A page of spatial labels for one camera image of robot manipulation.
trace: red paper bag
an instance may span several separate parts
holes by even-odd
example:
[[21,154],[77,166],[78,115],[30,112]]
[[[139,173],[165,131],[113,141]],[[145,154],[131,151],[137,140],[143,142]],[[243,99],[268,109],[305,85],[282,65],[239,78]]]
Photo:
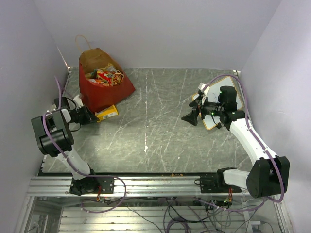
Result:
[[[106,67],[108,63],[113,64],[117,70],[124,74],[119,85],[103,86],[87,80],[86,74],[93,72],[94,69]],[[80,93],[83,95],[82,102],[93,112],[100,112],[120,102],[135,91],[132,82],[120,65],[100,48],[92,49],[91,47],[90,50],[82,52],[79,58],[79,87]]]

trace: yellow snack box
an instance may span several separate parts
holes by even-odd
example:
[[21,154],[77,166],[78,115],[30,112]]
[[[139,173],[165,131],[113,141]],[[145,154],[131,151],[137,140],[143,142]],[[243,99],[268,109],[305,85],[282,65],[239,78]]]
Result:
[[95,116],[99,119],[97,123],[101,122],[102,120],[106,120],[110,117],[119,115],[116,106],[113,104],[109,108],[106,108],[99,113],[95,113]]

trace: white wall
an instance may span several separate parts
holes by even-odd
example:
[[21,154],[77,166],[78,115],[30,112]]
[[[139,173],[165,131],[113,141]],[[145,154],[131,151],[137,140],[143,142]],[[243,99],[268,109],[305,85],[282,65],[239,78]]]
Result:
[[0,1],[0,232],[11,233],[42,154],[31,118],[57,95],[67,68],[32,1]]
[[124,67],[238,69],[280,0],[34,0],[69,66],[88,37]]
[[310,0],[283,0],[242,69],[255,128],[290,160],[285,201],[297,233],[310,232],[310,12]]

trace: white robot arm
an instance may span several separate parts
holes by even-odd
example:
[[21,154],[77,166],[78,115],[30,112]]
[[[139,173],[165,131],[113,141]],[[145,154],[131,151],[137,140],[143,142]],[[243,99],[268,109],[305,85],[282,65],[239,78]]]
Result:
[[223,125],[218,123],[217,127],[226,127],[236,136],[253,164],[250,172],[240,171],[233,167],[219,169],[217,173],[221,177],[220,182],[247,189],[255,198],[280,194],[282,188],[286,192],[290,163],[286,157],[277,156],[263,142],[251,122],[249,120],[246,122],[245,112],[237,110],[236,89],[233,86],[221,86],[218,102],[208,101],[208,91],[209,86],[199,85],[198,97],[189,104],[192,112],[183,116],[182,120],[196,126],[199,114],[202,120],[206,115],[212,116],[212,119],[219,117]]

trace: marble table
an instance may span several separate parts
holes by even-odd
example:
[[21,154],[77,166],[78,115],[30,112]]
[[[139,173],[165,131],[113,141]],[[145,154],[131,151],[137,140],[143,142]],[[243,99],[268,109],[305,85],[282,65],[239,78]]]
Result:
[[[97,172],[208,172],[224,167],[250,171],[245,150],[225,128],[207,131],[181,120],[200,82],[221,73],[211,69],[125,69],[136,91],[118,103],[118,116],[82,126],[74,147]],[[79,93],[72,68],[67,91]],[[66,172],[47,156],[44,172]]]

